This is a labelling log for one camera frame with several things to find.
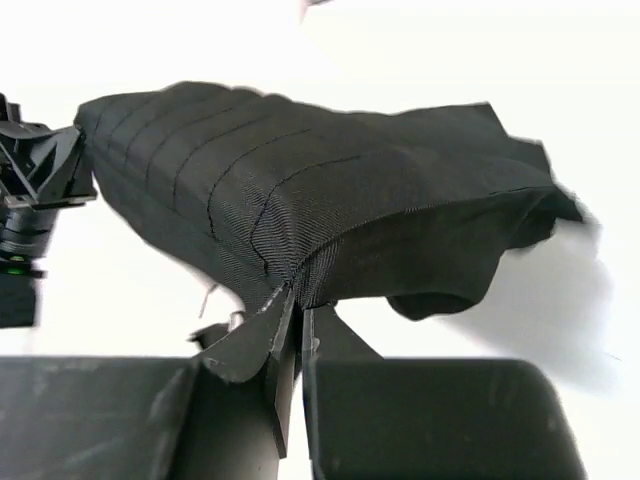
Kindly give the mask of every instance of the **white background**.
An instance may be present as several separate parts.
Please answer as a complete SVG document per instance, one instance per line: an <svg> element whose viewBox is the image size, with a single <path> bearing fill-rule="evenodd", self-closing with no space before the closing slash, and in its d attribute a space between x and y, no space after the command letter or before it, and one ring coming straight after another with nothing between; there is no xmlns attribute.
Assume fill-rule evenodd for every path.
<svg viewBox="0 0 640 480"><path fill-rule="evenodd" d="M410 323L382 299L343 302L339 313L384 355L533 361L561 394L590 478L637 478L637 2L443 3L335 0L300 26L296 0L10 0L0 91L52 127L83 101L186 79L341 109L492 102L510 133L544 140L558 179L602 223L599 242L562 226L533 252L506 256L485 301L461 315ZM0 334L4 354L187 356L188 334L237 306L217 292L199 320L208 281L147 247L101 201L61 216L43 264L42 326ZM280 478L305 480L294 401Z"/></svg>

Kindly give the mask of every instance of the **white surface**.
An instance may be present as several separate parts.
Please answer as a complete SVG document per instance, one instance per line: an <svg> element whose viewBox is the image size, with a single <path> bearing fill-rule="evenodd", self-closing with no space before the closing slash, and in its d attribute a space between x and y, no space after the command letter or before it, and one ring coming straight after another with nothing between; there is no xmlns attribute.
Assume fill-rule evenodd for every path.
<svg viewBox="0 0 640 480"><path fill-rule="evenodd" d="M491 101L512 134L545 141L558 178L602 222L599 246L561 229L531 253L505 257L486 300L461 315L410 323L382 299L343 302L339 313L385 355L533 361L561 394L590 478L638 478L634 2L505 10L496 0L399 1L395 9L335 0L309 10L302 28L287 2L166 4L180 11L142 2L111 2L104 11L69 0L10 3L3 38L15 42L5 42L0 91L23 104L28 120L53 127L69 124L82 101L183 79L344 109ZM268 3L277 3L277 15ZM208 320L198 320L207 282L144 245L102 202L61 216L43 264L50 278L42 327L2 332L5 354L191 355L187 335L237 306L215 293ZM149 331L157 332L152 344L143 342ZM299 392L294 401L280 478L305 480Z"/></svg>

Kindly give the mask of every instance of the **dark object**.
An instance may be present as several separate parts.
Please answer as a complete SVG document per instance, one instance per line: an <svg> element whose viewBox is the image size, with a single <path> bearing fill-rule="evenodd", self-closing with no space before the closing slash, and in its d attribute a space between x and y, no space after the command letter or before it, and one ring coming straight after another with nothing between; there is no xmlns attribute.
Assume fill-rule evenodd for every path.
<svg viewBox="0 0 640 480"><path fill-rule="evenodd" d="M81 133L25 123L0 93L0 329L35 322L34 266L49 244L58 212L96 198L80 162Z"/></svg>
<svg viewBox="0 0 640 480"><path fill-rule="evenodd" d="M192 360L0 359L0 475L276 480L301 368L316 480L585 478L533 366L383 359L285 290Z"/></svg>
<svg viewBox="0 0 640 480"><path fill-rule="evenodd" d="M488 104L338 113L207 83L82 105L85 158L148 243L301 308L386 296L411 319L482 300L505 250L582 222L543 147Z"/></svg>

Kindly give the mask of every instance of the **white table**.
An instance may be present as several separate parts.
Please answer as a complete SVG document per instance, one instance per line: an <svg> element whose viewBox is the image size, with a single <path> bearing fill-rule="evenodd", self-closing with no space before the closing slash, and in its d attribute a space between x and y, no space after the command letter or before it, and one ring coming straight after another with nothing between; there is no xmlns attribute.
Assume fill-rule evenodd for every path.
<svg viewBox="0 0 640 480"><path fill-rule="evenodd" d="M180 12L112 2L89 12L65 0L35 19L30 3L3 7L7 38L27 53L2 66L0 91L23 104L27 120L52 127L69 124L82 101L182 79L343 109L491 101L512 134L545 141L558 178L602 222L599 245L561 227L531 253L506 256L485 301L460 315L411 323L382 299L342 302L339 313L384 355L534 362L560 392L591 480L637 478L637 12L614 3L609 14L593 2L576 13L567 2L505 11L488 1L479 11L468 2L390 10L337 0L312 9L299 29L294 15L269 16L252 2L219 2L215 12L195 0ZM118 19L122 11L129 16ZM98 23L82 26L83 17ZM0 333L3 354L190 356L187 335L238 306L217 292L198 319L208 280L147 247L102 201L61 215L43 264L42 326ZM143 343L150 329L152 345ZM281 479L310 478L299 393Z"/></svg>

